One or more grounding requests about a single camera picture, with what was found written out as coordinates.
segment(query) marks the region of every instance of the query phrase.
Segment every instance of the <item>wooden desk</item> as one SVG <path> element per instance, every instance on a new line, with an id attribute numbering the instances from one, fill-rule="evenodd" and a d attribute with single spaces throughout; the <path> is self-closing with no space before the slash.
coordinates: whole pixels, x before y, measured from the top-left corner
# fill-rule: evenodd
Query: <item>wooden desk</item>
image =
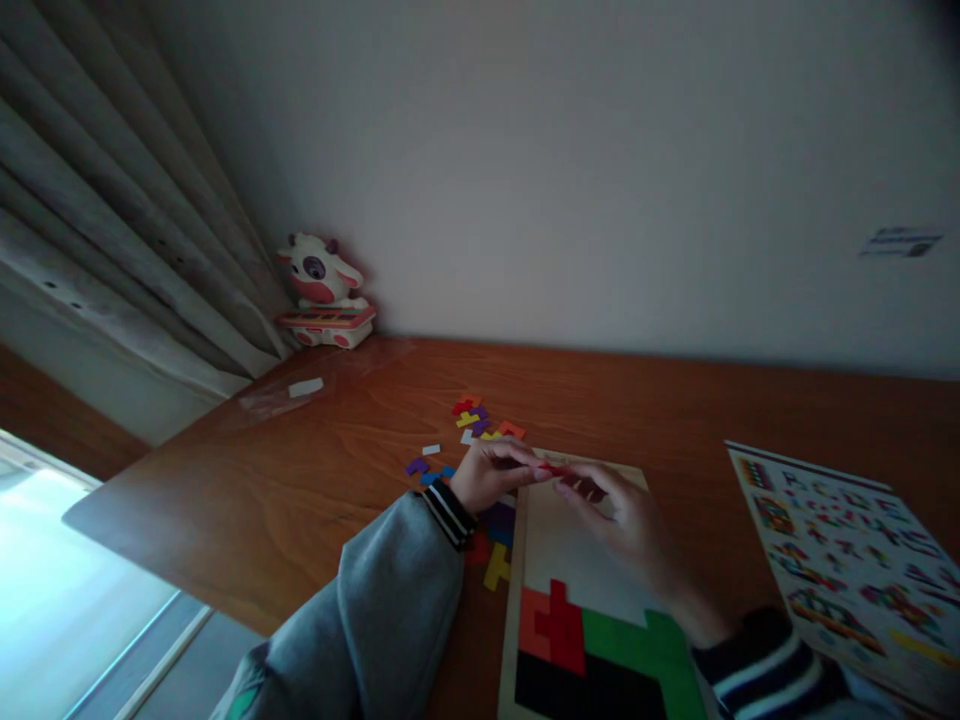
<path id="1" fill-rule="evenodd" d="M 535 446 L 643 468 L 730 610 L 779 596 L 725 439 L 889 483 L 960 558 L 960 384 L 428 340 L 403 354 L 404 342 L 299 353 L 246 395 L 320 374 L 329 396 L 253 426 L 232 400 L 67 524 L 269 634 L 336 574 L 343 543 L 416 487 L 403 469 L 423 446 L 458 462 L 450 409 L 469 391 Z M 495 716 L 507 589 L 482 575 L 467 570 L 433 716 Z"/>

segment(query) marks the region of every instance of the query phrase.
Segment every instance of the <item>toy cow eye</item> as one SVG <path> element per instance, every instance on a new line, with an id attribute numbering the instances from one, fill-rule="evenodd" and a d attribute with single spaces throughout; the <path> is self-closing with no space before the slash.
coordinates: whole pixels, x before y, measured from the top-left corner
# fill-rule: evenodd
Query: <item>toy cow eye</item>
<path id="1" fill-rule="evenodd" d="M 314 280 L 323 280 L 327 274 L 327 269 L 320 262 L 320 258 L 311 255 L 303 261 L 303 271 Z"/>

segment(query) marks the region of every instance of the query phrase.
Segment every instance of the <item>cow ear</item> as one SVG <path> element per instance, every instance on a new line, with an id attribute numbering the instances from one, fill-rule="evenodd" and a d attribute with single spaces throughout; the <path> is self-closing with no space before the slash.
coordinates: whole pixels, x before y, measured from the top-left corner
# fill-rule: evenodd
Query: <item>cow ear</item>
<path id="1" fill-rule="evenodd" d="M 337 275 L 343 280 L 343 284 L 351 290 L 356 290 L 363 285 L 363 275 L 353 267 L 347 265 L 342 259 L 337 263 Z"/>

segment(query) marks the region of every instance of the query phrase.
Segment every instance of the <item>printed puzzle patterns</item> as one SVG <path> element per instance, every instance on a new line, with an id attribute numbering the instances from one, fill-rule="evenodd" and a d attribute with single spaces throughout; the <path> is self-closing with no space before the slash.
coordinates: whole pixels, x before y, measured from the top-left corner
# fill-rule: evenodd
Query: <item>printed puzzle patterns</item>
<path id="1" fill-rule="evenodd" d="M 960 707 L 957 566 L 880 483 L 727 443 L 803 638 L 933 710 Z"/>

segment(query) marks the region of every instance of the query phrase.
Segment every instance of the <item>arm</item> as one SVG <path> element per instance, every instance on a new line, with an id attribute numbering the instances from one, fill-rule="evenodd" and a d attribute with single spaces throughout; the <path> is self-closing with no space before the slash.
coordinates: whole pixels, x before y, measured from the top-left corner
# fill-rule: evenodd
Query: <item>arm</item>
<path id="1" fill-rule="evenodd" d="M 852 710 L 843 717 L 889 717 L 850 700 L 840 668 L 821 659 L 778 610 L 742 622 L 727 617 L 687 569 L 653 497 L 610 468 L 575 465 L 557 491 L 625 571 L 670 612 L 693 645 L 693 658 L 725 714 L 738 720 L 797 718 Z M 591 504 L 609 495 L 614 515 Z"/>
<path id="2" fill-rule="evenodd" d="M 480 441 L 450 487 L 403 495 L 343 546 L 337 577 L 247 654 L 214 720 L 422 715 L 474 514 L 548 478 L 540 462 L 522 443 Z"/>

